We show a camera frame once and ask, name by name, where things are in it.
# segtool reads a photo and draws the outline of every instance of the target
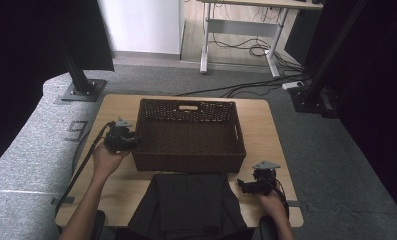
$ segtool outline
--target desk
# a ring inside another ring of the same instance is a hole
[[[277,178],[282,183],[287,200],[296,201],[292,180],[283,155],[282,147],[276,132],[276,127],[268,103],[264,100],[249,99],[221,99],[196,97],[167,97],[140,95],[107,95],[93,124],[80,160],[82,161],[101,128],[120,116],[136,126],[139,102],[142,98],[182,99],[204,101],[235,101],[239,121],[243,133],[247,156],[238,174],[229,174],[229,184],[238,197],[241,213],[248,227],[258,227],[260,217],[264,211],[258,199],[250,194],[244,194],[237,185],[236,179],[245,182],[254,181],[252,165],[268,160],[281,165],[277,170]],[[75,197],[73,204],[63,204],[56,217],[59,226],[65,226],[86,192],[92,178],[93,161],[89,161],[69,196]],[[105,225],[112,227],[126,227],[139,202],[144,196],[154,172],[138,172],[132,155],[127,156],[120,167],[108,179],[101,197],[99,209],[106,214]],[[290,221],[293,227],[303,224],[301,210],[298,207],[290,209]]]
[[[273,55],[279,42],[280,34],[285,23],[289,9],[305,9],[305,10],[321,10],[323,5],[313,4],[311,0],[300,2],[295,0],[198,0],[205,4],[206,16],[204,17],[204,46],[201,50],[201,67],[202,74],[207,73],[208,62],[208,34],[224,33],[247,36],[262,36],[273,38],[273,44],[269,50],[266,50],[266,58],[269,63],[270,70],[274,78],[279,77]],[[211,18],[211,3],[232,4],[243,6],[259,6],[281,8],[281,17],[278,23],[259,23],[259,22],[243,22]]]

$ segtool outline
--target white desk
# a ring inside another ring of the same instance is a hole
[[[201,68],[202,74],[207,73],[207,62],[208,62],[208,34],[209,33],[224,33],[224,34],[235,34],[235,35],[247,35],[247,36],[262,36],[273,38],[273,46],[269,50],[266,50],[266,58],[269,63],[270,70],[274,78],[279,77],[279,71],[277,70],[273,55],[276,50],[276,46],[279,42],[280,34],[282,32],[286,16],[289,9],[306,9],[306,10],[321,10],[322,4],[313,4],[311,0],[307,2],[300,2],[296,0],[198,0],[205,4],[205,21],[204,21],[204,46],[201,52]],[[259,23],[259,22],[243,22],[243,21],[232,21],[223,19],[212,19],[211,3],[223,3],[232,5],[244,5],[244,6],[260,6],[260,7],[275,7],[281,8],[281,17],[279,22],[273,23]]]

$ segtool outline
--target brown woven basket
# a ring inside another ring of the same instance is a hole
[[[246,156],[235,102],[142,99],[138,171],[237,173]]]

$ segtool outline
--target clothing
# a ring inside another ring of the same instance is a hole
[[[128,227],[155,240],[213,240],[246,224],[226,175],[158,174]]]

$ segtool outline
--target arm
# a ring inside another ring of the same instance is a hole
[[[291,223],[279,195],[272,190],[267,196],[259,194],[257,197],[267,214],[273,218],[279,240],[293,240],[294,235],[292,233]]]
[[[129,152],[111,154],[100,143],[93,153],[94,173],[85,195],[74,211],[59,239],[90,239],[102,189],[108,177],[117,170]]]

